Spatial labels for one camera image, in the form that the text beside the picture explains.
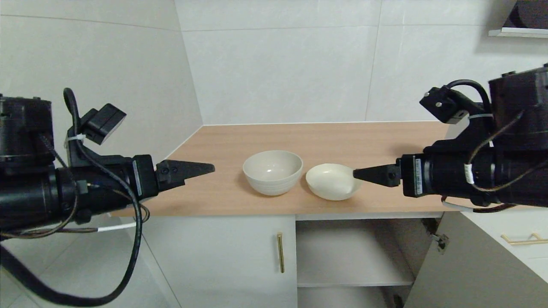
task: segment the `wooden countertop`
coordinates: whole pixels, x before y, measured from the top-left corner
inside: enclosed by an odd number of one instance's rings
[[[327,201],[310,191],[304,175],[322,163],[351,168],[391,164],[402,154],[421,153],[425,146],[444,139],[446,131],[447,125],[439,122],[204,126],[169,159],[212,163],[216,171],[188,179],[185,186],[144,204],[159,216],[443,212],[449,209],[441,205],[439,196],[409,198],[403,196],[401,186],[368,182],[348,200]],[[304,161],[301,180],[284,195],[255,192],[242,172],[249,156],[267,150],[291,151]],[[116,215],[131,216],[133,210]]]

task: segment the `gold handle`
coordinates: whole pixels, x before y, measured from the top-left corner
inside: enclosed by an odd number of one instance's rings
[[[282,233],[278,232],[278,255],[279,255],[279,271],[280,273],[286,272],[286,266],[283,263],[283,244],[282,244]]]
[[[505,234],[501,235],[500,237],[502,237],[510,245],[548,244],[548,238],[542,238],[537,233],[532,233],[531,236],[536,239],[527,239],[525,241],[511,241]]]

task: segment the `cream bowl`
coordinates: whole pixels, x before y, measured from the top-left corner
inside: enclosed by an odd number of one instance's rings
[[[306,173],[310,190],[320,198],[331,201],[346,200],[362,185],[355,179],[352,168],[341,164],[321,164]]]
[[[288,151],[266,151],[243,163],[247,181],[257,192],[277,196],[288,192],[302,173],[302,159]]]

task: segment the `white cable tie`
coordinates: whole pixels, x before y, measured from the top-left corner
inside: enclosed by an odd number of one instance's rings
[[[137,223],[129,223],[129,224],[117,225],[117,226],[111,226],[111,227],[99,227],[99,228],[97,228],[97,232],[128,229],[128,228],[133,228],[136,225],[137,225]]]
[[[492,113],[480,113],[479,115],[473,115],[469,116],[468,119],[475,119],[475,118],[494,118]]]
[[[474,184],[474,174],[472,173],[472,164],[464,164],[464,176],[468,184]]]
[[[69,144],[69,141],[72,141],[72,140],[84,140],[85,139],[85,135],[84,134],[78,134],[76,136],[73,136],[73,137],[68,137],[67,139],[65,139],[65,149],[67,148],[67,145]]]

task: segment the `robotic arm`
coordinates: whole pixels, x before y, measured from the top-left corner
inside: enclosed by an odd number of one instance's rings
[[[453,90],[474,87],[478,104]],[[420,104],[443,123],[470,115],[469,126],[453,140],[438,140],[422,153],[403,155],[395,164],[354,170],[354,177],[387,187],[403,182],[408,197],[441,195],[445,205],[473,212],[497,212],[516,204],[548,207],[548,64],[489,81],[493,103],[471,80],[430,89]],[[471,209],[445,202],[470,199]]]
[[[64,90],[73,119],[67,131],[65,164],[53,148],[51,102],[40,98],[10,98],[0,94],[0,241],[40,238],[55,232],[97,232],[66,229],[70,221],[87,223],[93,215],[135,209],[135,240],[130,262],[119,286],[101,298],[81,298],[50,289],[10,251],[0,246],[0,264],[26,288],[61,305],[99,306],[117,298],[133,273],[139,252],[141,217],[139,201],[185,184],[185,179],[215,171],[212,164],[165,160],[152,164],[150,155],[133,158],[101,156],[85,147],[84,138],[101,144],[126,114],[111,104],[91,109],[82,118],[71,89]],[[54,160],[62,168],[55,168]],[[60,224],[52,229],[35,229]]]

